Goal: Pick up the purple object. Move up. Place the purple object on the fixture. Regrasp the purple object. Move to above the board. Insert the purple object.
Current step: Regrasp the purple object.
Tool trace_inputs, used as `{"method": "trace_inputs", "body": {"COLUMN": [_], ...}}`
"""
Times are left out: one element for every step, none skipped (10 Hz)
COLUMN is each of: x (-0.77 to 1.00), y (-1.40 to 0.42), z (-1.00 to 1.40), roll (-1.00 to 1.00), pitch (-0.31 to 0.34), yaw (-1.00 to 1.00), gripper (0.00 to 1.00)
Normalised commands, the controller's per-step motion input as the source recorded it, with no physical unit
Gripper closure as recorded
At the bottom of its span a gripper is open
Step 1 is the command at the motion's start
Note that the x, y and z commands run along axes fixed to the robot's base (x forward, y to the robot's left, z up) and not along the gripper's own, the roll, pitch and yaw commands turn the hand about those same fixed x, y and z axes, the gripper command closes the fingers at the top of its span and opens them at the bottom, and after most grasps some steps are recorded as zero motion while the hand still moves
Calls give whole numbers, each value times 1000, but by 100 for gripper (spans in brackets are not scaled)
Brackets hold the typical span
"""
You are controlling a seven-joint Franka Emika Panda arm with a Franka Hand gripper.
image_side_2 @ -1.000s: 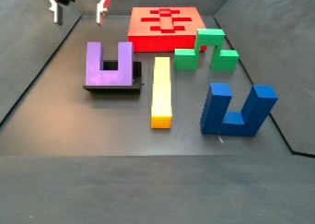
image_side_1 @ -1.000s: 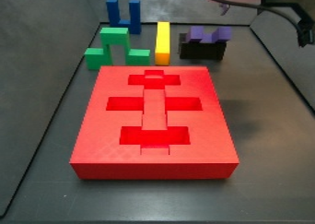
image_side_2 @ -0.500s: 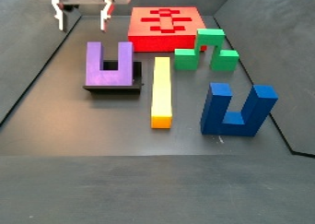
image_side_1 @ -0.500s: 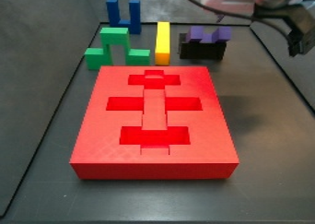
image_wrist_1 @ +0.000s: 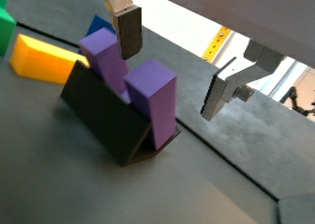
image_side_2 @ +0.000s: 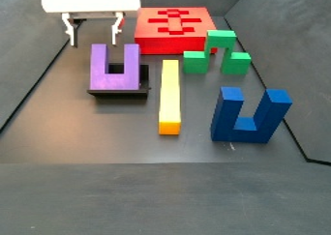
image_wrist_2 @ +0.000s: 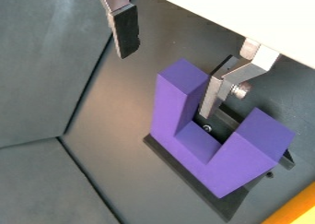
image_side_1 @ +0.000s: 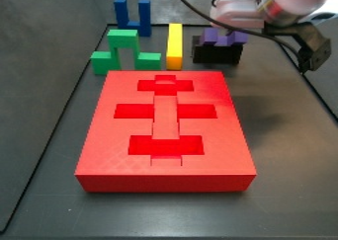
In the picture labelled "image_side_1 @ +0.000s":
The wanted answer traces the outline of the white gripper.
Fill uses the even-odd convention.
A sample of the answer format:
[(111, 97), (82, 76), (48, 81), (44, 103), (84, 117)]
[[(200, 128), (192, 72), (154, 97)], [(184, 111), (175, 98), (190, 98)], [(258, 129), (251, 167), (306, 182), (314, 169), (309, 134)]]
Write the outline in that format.
[(265, 20), (258, 11), (259, 0), (211, 0), (210, 17), (235, 28), (261, 29)]

